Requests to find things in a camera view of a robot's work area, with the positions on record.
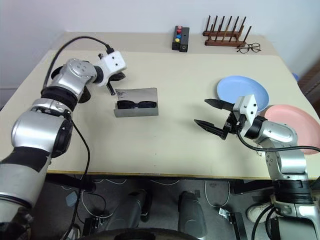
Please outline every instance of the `sunglasses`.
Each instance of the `sunglasses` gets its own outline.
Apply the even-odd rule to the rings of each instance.
[[[155,101],[141,101],[139,103],[135,103],[134,101],[120,100],[116,104],[118,109],[151,109],[157,106]]]
[[[254,51],[255,53],[258,53],[261,51],[261,47],[260,44],[255,42],[252,44],[242,44],[236,47],[238,49],[238,51],[236,52],[240,52],[242,54],[246,54],[247,52],[249,52],[249,50],[251,49],[252,51]]]

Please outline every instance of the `gray box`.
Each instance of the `gray box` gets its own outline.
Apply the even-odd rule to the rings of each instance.
[[[157,88],[139,88],[139,89],[115,89],[118,100],[128,100],[135,103],[142,101],[156,102],[156,107],[152,108],[130,108],[130,109],[118,109],[117,103],[115,103],[114,115],[117,118],[126,117],[146,117],[146,116],[158,116],[158,93]]]

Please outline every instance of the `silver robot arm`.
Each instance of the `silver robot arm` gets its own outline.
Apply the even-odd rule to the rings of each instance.
[[[242,137],[246,137],[264,149],[298,144],[297,133],[293,128],[256,116],[257,102],[254,95],[239,97],[235,104],[217,99],[207,99],[205,102],[231,112],[223,129],[206,121],[194,120],[204,130],[223,140],[231,133],[237,134],[242,143]],[[308,240],[320,240],[320,213],[312,200],[304,153],[300,149],[266,151],[265,162],[274,186],[271,201],[278,216],[273,224],[272,239],[293,240],[307,236]]]
[[[72,112],[86,85],[105,86],[110,76],[125,68],[118,51],[103,57],[96,66],[70,59],[55,73],[52,84],[41,91],[41,98],[16,120],[11,132],[14,149],[0,163],[2,236],[15,239],[31,222],[29,211],[37,202],[52,158],[68,149]]]

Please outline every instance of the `floor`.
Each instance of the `floor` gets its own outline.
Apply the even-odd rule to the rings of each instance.
[[[113,179],[115,182],[123,182],[124,179]],[[158,182],[170,184],[175,180],[157,179]],[[233,240],[236,239],[233,226],[218,214],[219,209],[211,207],[205,198],[204,180],[180,180],[174,185],[161,185],[149,179],[128,179],[124,184],[117,185],[106,180],[96,184],[95,193],[102,195],[106,200],[106,209],[112,212],[118,201],[135,189],[149,189],[153,192],[153,202],[148,222],[140,222],[139,227],[156,227],[177,230],[178,228],[178,197],[182,191],[199,190],[199,201],[205,215],[208,230],[207,240]],[[76,189],[64,190],[60,185],[45,183],[33,210],[34,222],[31,226],[32,239],[58,240],[68,229],[73,208],[68,207],[66,196]],[[213,205],[222,204],[228,195],[228,182],[226,180],[208,180],[207,196]],[[104,207],[101,198],[84,193],[84,201],[90,211],[99,212]],[[230,212],[242,213],[248,239],[251,239],[253,223],[245,215],[248,207],[265,198],[263,192],[246,193],[243,195],[231,194],[228,204],[224,207]],[[86,212],[82,203],[78,208],[79,217],[84,220],[90,215]],[[82,228],[83,224],[76,219],[76,223]],[[267,240],[265,225],[259,224],[256,232],[256,240]]]

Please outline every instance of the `table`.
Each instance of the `table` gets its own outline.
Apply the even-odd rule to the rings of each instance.
[[[40,97],[55,49],[61,42],[77,35],[80,33],[64,34],[0,112],[0,159],[13,149],[10,138],[15,120]],[[73,120],[91,150],[89,174],[270,179],[265,159],[243,146],[236,136],[228,135],[223,141],[194,123],[194,119],[199,119],[222,128],[229,112],[209,106],[204,99],[217,98],[217,83],[230,75],[257,80],[268,91],[270,105],[296,106],[320,123],[291,72],[272,45],[261,36],[248,39],[250,43],[260,40],[260,54],[240,54],[230,47],[204,46],[206,38],[199,35],[190,36],[188,53],[170,50],[169,34],[149,34],[148,39],[143,33],[90,35],[100,36],[102,40],[111,39],[112,47],[121,51],[127,63],[126,78],[112,82],[115,89],[157,88],[159,116],[116,118],[113,109],[117,97],[111,96],[106,87],[88,86],[91,99],[77,105]],[[139,44],[139,39],[148,44]],[[157,39],[160,46],[150,39]],[[62,52],[55,66],[70,58],[97,62],[102,47],[92,44],[96,43],[89,40],[74,43]],[[317,178],[320,174],[319,154],[306,155],[306,159],[309,177]],[[52,160],[48,173],[80,174],[86,162],[86,148],[74,131],[67,153]]]

